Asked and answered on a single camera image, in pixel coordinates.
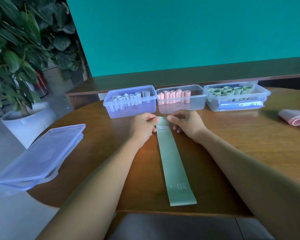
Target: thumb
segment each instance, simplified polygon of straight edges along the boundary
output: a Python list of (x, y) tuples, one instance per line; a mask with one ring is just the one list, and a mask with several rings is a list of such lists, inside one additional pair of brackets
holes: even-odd
[(152, 126), (155, 126), (156, 124), (158, 124), (160, 121), (160, 118), (159, 117), (155, 117), (153, 118), (152, 120), (149, 121), (149, 123), (152, 125)]
[(176, 116), (173, 115), (168, 115), (167, 116), (168, 121), (170, 121), (173, 124), (176, 124), (178, 126), (181, 126), (181, 120), (177, 118)]

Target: forearm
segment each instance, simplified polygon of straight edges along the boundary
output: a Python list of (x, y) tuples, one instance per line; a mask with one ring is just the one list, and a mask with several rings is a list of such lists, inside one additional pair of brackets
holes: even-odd
[(126, 141), (88, 176), (37, 239), (104, 239), (138, 149), (138, 142)]
[(212, 132), (203, 145), (251, 212), (276, 239), (300, 239), (300, 185), (249, 157)]

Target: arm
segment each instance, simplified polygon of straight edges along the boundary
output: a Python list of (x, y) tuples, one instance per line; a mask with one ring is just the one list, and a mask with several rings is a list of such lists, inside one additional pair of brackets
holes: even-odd
[(300, 184), (209, 131), (196, 111), (168, 116), (177, 133), (204, 146), (251, 212), (276, 239), (300, 239)]
[(159, 118), (150, 113), (131, 120), (130, 136), (74, 191), (37, 240), (102, 240), (137, 151), (156, 132)]

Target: purple plastic container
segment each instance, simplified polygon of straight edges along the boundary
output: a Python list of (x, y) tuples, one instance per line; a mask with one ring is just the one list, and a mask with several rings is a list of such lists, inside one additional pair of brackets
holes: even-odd
[(134, 116), (156, 111), (157, 93), (152, 85), (111, 90), (103, 101), (110, 118)]

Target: plastic container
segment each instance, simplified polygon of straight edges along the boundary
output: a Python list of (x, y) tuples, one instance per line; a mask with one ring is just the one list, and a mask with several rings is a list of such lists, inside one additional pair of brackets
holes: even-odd
[(85, 124), (50, 129), (0, 173), (0, 185), (28, 190), (52, 180), (83, 138)]
[[(149, 91), (150, 96), (142, 94), (144, 91)], [(120, 98), (118, 101), (110, 101), (115, 96), (123, 96), (124, 94), (136, 94), (133, 99), (123, 100)], [(107, 109), (110, 118), (120, 118), (127, 116), (134, 116), (137, 114), (149, 112), (154, 113), (156, 111), (156, 91), (152, 85), (123, 88), (117, 90), (111, 90), (107, 93), (103, 101), (103, 106)]]
[(172, 113), (172, 112), (180, 110), (180, 109), (199, 110), (199, 109), (204, 108), (207, 95), (205, 94), (204, 89), (197, 84), (170, 87), (170, 88), (160, 88), (160, 89), (156, 90), (156, 93), (159, 94), (165, 90), (166, 91), (176, 91), (178, 89), (181, 89), (182, 91), (187, 91), (187, 90), (191, 91), (191, 96), (180, 98), (180, 99), (176, 99), (176, 98), (159, 99), (159, 98), (157, 98), (160, 113), (169, 114), (169, 113)]
[[(271, 92), (257, 84), (258, 81), (243, 81), (222, 84), (211, 84), (204, 86), (204, 92), (207, 96), (207, 105), (214, 111), (233, 111), (233, 110), (247, 110), (260, 109), (264, 107), (264, 102)], [(250, 94), (229, 95), (229, 96), (215, 96), (209, 89), (218, 89), (229, 86), (232, 89), (236, 87), (251, 87)]]

